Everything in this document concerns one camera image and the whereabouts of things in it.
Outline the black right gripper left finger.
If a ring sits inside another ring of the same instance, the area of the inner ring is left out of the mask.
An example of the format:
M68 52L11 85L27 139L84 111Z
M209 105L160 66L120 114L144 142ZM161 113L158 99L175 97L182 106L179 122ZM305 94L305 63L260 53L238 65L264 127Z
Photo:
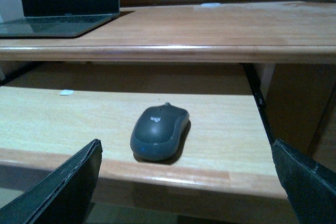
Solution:
M84 223L101 161L102 145L94 139L1 208L1 223Z

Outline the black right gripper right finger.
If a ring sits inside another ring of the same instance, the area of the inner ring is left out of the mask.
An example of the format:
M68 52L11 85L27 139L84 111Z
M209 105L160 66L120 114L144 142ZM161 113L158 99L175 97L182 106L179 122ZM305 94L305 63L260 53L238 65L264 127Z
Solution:
M271 146L279 181L300 223L335 223L335 172L281 139Z

